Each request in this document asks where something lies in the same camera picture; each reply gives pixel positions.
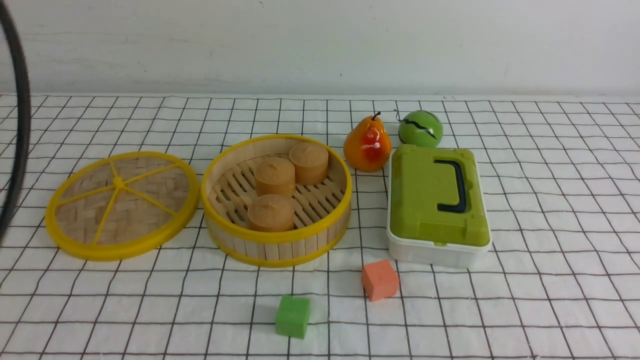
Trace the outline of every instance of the plastic box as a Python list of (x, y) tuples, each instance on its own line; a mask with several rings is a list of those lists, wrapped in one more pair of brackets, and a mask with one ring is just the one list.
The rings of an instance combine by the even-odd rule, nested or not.
[(389, 169), (391, 256), (412, 263), (473, 267), (492, 246), (473, 153), (401, 145)]

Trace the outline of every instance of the grid tablecloth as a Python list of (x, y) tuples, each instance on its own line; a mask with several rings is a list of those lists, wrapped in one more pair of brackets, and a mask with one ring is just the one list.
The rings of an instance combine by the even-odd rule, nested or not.
[[(340, 151), (373, 111), (397, 145), (397, 117), (417, 109), (444, 123), (441, 147), (476, 155), (493, 249), (473, 271), (394, 261), (392, 299), (370, 303), (359, 278), (389, 257), (383, 172), (354, 174), (344, 238), (294, 269), (226, 257), (201, 209), (160, 249), (121, 262), (71, 258), (44, 228), (53, 191), (109, 155), (167, 152), (201, 175), (253, 136), (301, 134)], [(639, 113), (640, 98), (36, 96), (20, 208), (0, 249), (2, 359), (640, 359)], [(15, 97), (1, 96), (3, 184), (15, 117)], [(275, 334), (289, 293), (311, 300), (304, 340)]]

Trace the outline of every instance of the white container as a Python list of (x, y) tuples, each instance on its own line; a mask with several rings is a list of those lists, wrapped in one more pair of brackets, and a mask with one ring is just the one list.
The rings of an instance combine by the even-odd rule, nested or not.
[[(392, 181), (392, 158), (389, 157), (389, 192), (387, 194), (387, 236), (389, 237), (389, 252), (391, 256), (398, 261), (407, 261), (409, 263), (422, 263), (437, 266), (446, 266), (450, 268), (472, 268), (481, 259), (484, 254), (492, 246), (491, 228), (487, 223), (489, 230), (489, 242), (483, 247), (467, 246), (460, 244), (436, 245), (432, 241), (414, 240), (399, 238), (391, 231), (391, 189), (393, 189)], [(479, 189), (482, 194), (484, 203), (484, 192), (478, 179)], [(486, 217), (486, 207), (484, 208), (484, 216)]]

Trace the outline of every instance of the white wall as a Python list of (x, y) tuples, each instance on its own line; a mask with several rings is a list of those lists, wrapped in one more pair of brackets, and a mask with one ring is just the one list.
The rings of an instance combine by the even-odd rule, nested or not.
[(640, 94), (638, 0), (5, 1), (36, 92)]

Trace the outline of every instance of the yellow rim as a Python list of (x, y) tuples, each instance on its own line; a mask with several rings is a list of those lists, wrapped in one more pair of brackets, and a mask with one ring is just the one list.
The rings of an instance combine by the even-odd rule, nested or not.
[[(342, 169), (344, 170), (347, 178), (347, 187), (344, 191), (344, 196), (342, 197), (342, 201), (340, 201), (340, 204), (338, 204), (338, 206), (329, 215), (324, 217), (322, 220), (312, 225), (305, 226), (301, 229), (296, 229), (292, 231), (285, 231), (281, 233), (262, 233), (260, 231), (245, 229), (244, 227), (240, 227), (238, 225), (235, 225), (225, 220), (213, 209), (213, 206), (211, 206), (211, 203), (209, 203), (209, 199), (207, 198), (209, 189), (206, 189), (205, 186), (207, 183), (207, 178), (209, 177), (209, 173), (211, 172), (211, 169), (213, 168), (213, 166), (215, 166), (220, 161), (220, 159), (224, 158), (228, 153), (236, 150), (239, 147), (245, 146), (253, 142), (259, 142), (259, 141), (272, 139), (272, 138), (288, 138), (288, 139), (295, 139), (295, 140), (316, 143), (318, 145), (323, 146), (325, 149), (327, 149), (327, 151), (335, 159), (337, 159), (340, 162), (340, 165), (342, 165)], [(257, 138), (245, 140), (241, 143), (237, 143), (234, 146), (231, 146), (227, 150), (223, 151), (220, 155), (218, 155), (211, 162), (211, 164), (209, 164), (207, 171), (202, 177), (200, 196), (202, 199), (202, 203), (204, 205), (205, 214), (214, 222), (214, 224), (216, 224), (222, 230), (226, 231), (232, 236), (236, 236), (238, 238), (242, 238), (245, 240), (254, 241), (257, 243), (264, 243), (264, 244), (275, 244), (275, 243), (289, 243), (292, 241), (298, 241), (300, 239), (313, 236), (329, 228), (336, 221), (338, 221), (340, 216), (342, 216), (342, 214), (344, 214), (345, 211), (351, 210), (351, 191), (352, 191), (352, 184), (351, 184), (351, 176), (349, 173), (349, 168), (347, 167), (347, 164), (344, 162), (344, 160), (342, 160), (342, 157), (333, 149), (331, 149), (329, 146), (321, 142), (318, 142), (314, 139), (306, 138), (304, 136), (299, 136), (299, 135), (265, 135), (265, 136), (260, 136)]]
[(215, 237), (215, 235), (213, 235), (213, 233), (211, 232), (211, 229), (207, 228), (207, 230), (209, 232), (209, 236), (211, 237), (211, 240), (213, 240), (213, 242), (220, 248), (220, 250), (222, 250), (224, 253), (226, 253), (230, 257), (242, 263), (246, 263), (253, 266), (260, 266), (263, 268), (288, 268), (290, 266), (296, 266), (296, 265), (308, 263), (309, 261), (315, 260), (321, 257), (322, 255), (326, 254), (327, 252), (329, 252), (329, 250), (331, 250), (334, 246), (336, 246), (336, 244), (338, 244), (340, 239), (342, 239), (348, 227), (349, 227), (349, 221), (345, 223), (344, 227), (335, 236), (335, 239), (333, 239), (329, 244), (327, 244), (327, 246), (315, 252), (312, 252), (311, 254), (304, 255), (299, 258), (289, 259), (289, 260), (260, 260), (260, 259), (250, 258), (248, 256), (240, 254), (239, 252), (236, 252), (233, 249), (230, 249), (224, 246), (224, 244), (222, 244), (222, 242), (220, 242), (218, 238)]
[[(127, 159), (127, 158), (140, 158), (140, 157), (154, 157), (160, 158), (162, 160), (169, 161), (173, 163), (168, 167), (159, 168), (156, 170), (152, 170), (150, 172), (144, 173), (140, 176), (136, 176), (127, 181), (118, 181), (116, 179), (117, 173), (114, 166), (114, 161)], [(80, 195), (74, 196), (72, 198), (66, 199), (64, 201), (60, 201), (60, 197), (65, 193), (67, 188), (75, 181), (77, 181), (81, 176), (95, 170), (97, 167), (103, 166), (105, 164), (109, 164), (111, 166), (111, 170), (114, 173), (114, 184), (107, 186), (105, 188), (92, 190), (86, 193), (82, 193)], [(177, 213), (171, 211), (157, 201), (151, 199), (150, 197), (138, 193), (133, 189), (126, 187), (127, 183), (131, 183), (135, 180), (139, 180), (142, 177), (150, 176), (156, 174), (158, 172), (162, 172), (169, 168), (179, 167), (184, 174), (187, 176), (189, 181), (189, 193), (187, 195), (187, 199), (184, 202), (184, 205), (180, 211)], [(72, 238), (69, 238), (66, 234), (64, 234), (60, 228), (58, 227), (58, 223), (56, 221), (56, 208), (62, 204), (66, 204), (83, 197), (87, 197), (90, 195), (94, 195), (99, 192), (108, 191), (108, 190), (116, 190), (114, 195), (111, 197), (109, 204), (107, 205), (107, 210), (105, 215), (102, 217), (102, 221), (98, 227), (98, 232), (96, 238), (94, 239), (92, 244), (84, 244), (79, 243)], [(130, 241), (127, 243), (122, 243), (118, 245), (97, 245), (95, 240), (97, 240), (102, 227), (104, 226), (104, 222), (109, 214), (109, 210), (113, 207), (115, 202), (115, 197), (118, 191), (127, 191), (133, 193), (143, 199), (151, 202), (155, 206), (160, 207), (161, 209), (169, 212), (173, 215), (173, 218), (165, 225), (163, 225), (160, 229), (150, 233), (148, 235), (143, 236), (140, 239)], [(58, 244), (58, 246), (69, 253), (71, 256), (76, 258), (81, 258), (89, 261), (114, 261), (114, 260), (122, 260), (126, 258), (132, 258), (134, 256), (142, 255), (150, 250), (157, 248), (158, 246), (166, 243), (171, 240), (175, 235), (177, 235), (193, 218), (193, 215), (196, 212), (198, 207), (198, 177), (193, 171), (193, 169), (184, 161), (176, 158), (175, 156), (169, 154), (163, 154), (162, 152), (152, 152), (152, 151), (141, 151), (141, 152), (127, 152), (125, 154), (119, 154), (116, 156), (112, 156), (110, 158), (106, 158), (103, 160), (99, 160), (74, 175), (70, 176), (57, 190), (54, 192), (53, 196), (49, 200), (49, 204), (47, 205), (47, 209), (45, 211), (45, 226), (49, 236)]]

